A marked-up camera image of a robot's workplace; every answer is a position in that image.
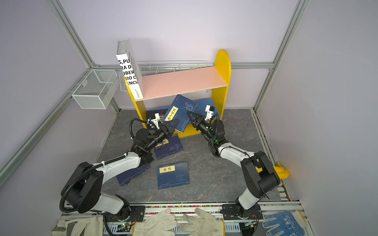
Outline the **blue book with barcode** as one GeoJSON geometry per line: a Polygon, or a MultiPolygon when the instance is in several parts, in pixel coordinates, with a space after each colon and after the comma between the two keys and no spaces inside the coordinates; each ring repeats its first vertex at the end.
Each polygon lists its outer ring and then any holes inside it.
{"type": "Polygon", "coordinates": [[[184,133],[186,127],[190,123],[187,112],[195,112],[199,103],[197,101],[190,100],[182,95],[177,95],[168,108],[163,117],[164,122],[170,122],[174,119],[178,119],[175,130],[184,133]]]}

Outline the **blue bottom book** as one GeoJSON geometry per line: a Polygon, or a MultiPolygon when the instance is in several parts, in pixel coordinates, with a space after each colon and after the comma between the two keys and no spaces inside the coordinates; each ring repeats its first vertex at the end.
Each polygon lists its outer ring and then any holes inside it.
{"type": "Polygon", "coordinates": [[[187,161],[158,166],[157,181],[159,190],[190,184],[187,161]]]}

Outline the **white book black lettering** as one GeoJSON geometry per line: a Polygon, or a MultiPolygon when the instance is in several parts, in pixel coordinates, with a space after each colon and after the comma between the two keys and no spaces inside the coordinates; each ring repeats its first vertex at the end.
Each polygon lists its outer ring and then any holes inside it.
{"type": "Polygon", "coordinates": [[[142,100],[144,98],[143,77],[130,39],[118,41],[116,57],[123,72],[125,84],[129,87],[134,99],[142,100]]]}

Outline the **black wolf cover book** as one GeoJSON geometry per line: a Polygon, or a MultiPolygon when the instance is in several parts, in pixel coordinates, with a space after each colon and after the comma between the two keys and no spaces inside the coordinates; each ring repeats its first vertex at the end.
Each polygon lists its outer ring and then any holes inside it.
{"type": "Polygon", "coordinates": [[[169,106],[146,111],[147,122],[150,126],[149,130],[159,129],[159,122],[163,122],[164,115],[168,109],[169,106]]]}

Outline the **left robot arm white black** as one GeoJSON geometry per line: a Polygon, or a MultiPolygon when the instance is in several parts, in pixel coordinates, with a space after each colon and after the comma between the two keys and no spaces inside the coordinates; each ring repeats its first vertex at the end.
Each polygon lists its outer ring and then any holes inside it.
{"type": "Polygon", "coordinates": [[[154,133],[142,128],[136,133],[130,129],[132,147],[123,155],[96,164],[80,163],[61,191],[59,208],[62,213],[86,213],[93,211],[112,215],[116,220],[124,221],[130,218],[130,204],[123,197],[102,192],[102,186],[111,178],[151,163],[152,150],[175,132],[179,120],[143,121],[134,118],[130,124],[140,122],[151,126],[154,133]]]}

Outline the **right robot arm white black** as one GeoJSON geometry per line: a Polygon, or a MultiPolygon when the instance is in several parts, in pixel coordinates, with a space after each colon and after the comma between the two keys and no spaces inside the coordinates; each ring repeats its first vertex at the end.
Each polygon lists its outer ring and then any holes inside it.
{"type": "Polygon", "coordinates": [[[191,111],[187,115],[192,126],[208,142],[213,156],[229,160],[242,169],[246,190],[236,199],[232,210],[225,209],[223,212],[247,219],[253,213],[254,206],[281,183],[273,164],[262,151],[251,152],[232,145],[225,138],[224,124],[219,114],[209,119],[191,111]]]}

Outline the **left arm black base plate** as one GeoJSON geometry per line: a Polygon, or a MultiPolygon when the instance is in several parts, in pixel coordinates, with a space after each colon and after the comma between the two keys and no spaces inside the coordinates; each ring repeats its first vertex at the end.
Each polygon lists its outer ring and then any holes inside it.
{"type": "Polygon", "coordinates": [[[145,215],[145,206],[124,206],[117,214],[106,213],[107,222],[141,222],[145,215]]]}

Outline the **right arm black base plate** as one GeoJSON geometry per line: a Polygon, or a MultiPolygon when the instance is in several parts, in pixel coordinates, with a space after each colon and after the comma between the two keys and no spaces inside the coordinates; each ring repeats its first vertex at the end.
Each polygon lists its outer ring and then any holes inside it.
{"type": "Polygon", "coordinates": [[[244,209],[239,204],[223,204],[220,210],[224,220],[260,220],[263,219],[259,204],[244,209]]]}

